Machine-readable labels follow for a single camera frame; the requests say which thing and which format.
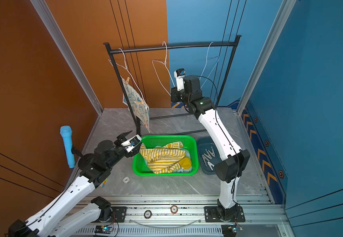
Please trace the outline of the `beige clothespin towel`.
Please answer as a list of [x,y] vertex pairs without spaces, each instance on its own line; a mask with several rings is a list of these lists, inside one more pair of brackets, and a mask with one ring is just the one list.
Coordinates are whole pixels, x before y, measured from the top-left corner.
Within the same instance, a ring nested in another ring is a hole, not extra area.
[[206,163],[209,162],[210,160],[207,158],[207,153],[202,154],[202,160]]
[[208,166],[208,168],[209,168],[212,172],[214,172],[214,167],[215,167],[214,164],[212,164],[211,162],[208,162],[208,163],[207,163],[207,166]]

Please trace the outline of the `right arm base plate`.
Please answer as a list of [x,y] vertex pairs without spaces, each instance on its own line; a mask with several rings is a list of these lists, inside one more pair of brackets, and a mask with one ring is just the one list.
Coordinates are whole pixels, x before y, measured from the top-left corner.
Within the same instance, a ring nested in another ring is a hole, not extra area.
[[218,206],[205,206],[205,221],[213,222],[238,222],[244,223],[246,221],[245,214],[241,206],[233,206],[229,209],[224,209]]

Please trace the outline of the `white clothespin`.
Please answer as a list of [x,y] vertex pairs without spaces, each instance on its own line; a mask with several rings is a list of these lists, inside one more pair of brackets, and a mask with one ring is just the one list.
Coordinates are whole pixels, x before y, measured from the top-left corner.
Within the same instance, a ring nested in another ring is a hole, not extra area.
[[211,160],[211,159],[212,159],[212,152],[206,149],[206,153],[207,153],[207,155],[206,155],[207,158],[208,158],[209,160]]
[[211,150],[208,150],[208,153],[209,153],[212,157],[216,157],[215,149],[214,149],[213,147],[211,147]]

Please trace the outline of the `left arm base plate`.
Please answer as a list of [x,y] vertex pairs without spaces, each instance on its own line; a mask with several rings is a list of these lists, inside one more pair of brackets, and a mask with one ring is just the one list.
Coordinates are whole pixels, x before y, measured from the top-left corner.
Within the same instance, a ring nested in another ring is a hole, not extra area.
[[127,214],[127,207],[112,206],[106,207],[100,211],[98,219],[94,220],[96,223],[124,223]]

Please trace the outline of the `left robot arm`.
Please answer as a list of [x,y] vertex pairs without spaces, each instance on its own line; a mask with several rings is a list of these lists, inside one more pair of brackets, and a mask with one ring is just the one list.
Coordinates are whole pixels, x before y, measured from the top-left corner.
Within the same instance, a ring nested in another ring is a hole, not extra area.
[[139,153],[142,138],[135,135],[126,138],[128,132],[117,136],[116,141],[103,140],[94,153],[82,155],[75,147],[72,154],[80,157],[81,171],[74,181],[47,206],[25,221],[16,220],[9,228],[9,237],[70,237],[79,229],[93,221],[114,220],[111,203],[105,198],[96,197],[82,210],[70,217],[67,214],[88,194],[106,180],[122,158],[133,157]]

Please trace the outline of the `bunny pattern towel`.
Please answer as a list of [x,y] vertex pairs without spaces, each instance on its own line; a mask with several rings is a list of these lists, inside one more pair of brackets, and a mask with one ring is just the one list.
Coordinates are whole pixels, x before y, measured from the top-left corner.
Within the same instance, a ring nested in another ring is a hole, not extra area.
[[141,95],[129,84],[129,79],[127,80],[122,79],[125,92],[127,93],[129,103],[133,109],[135,116],[137,116],[142,123],[144,124],[145,128],[150,132],[149,126],[149,106],[143,100]]

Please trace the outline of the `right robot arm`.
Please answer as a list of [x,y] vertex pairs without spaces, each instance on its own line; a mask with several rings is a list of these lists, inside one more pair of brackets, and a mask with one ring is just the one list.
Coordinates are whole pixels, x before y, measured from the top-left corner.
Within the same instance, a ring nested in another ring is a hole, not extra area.
[[217,202],[218,218],[223,222],[245,222],[245,214],[236,200],[236,193],[250,153],[234,141],[222,123],[213,101],[203,96],[200,77],[187,76],[184,69],[176,70],[174,77],[176,86],[171,89],[171,102],[182,102],[187,106],[187,111],[207,130],[221,159],[221,162],[214,166],[214,171],[221,181]]

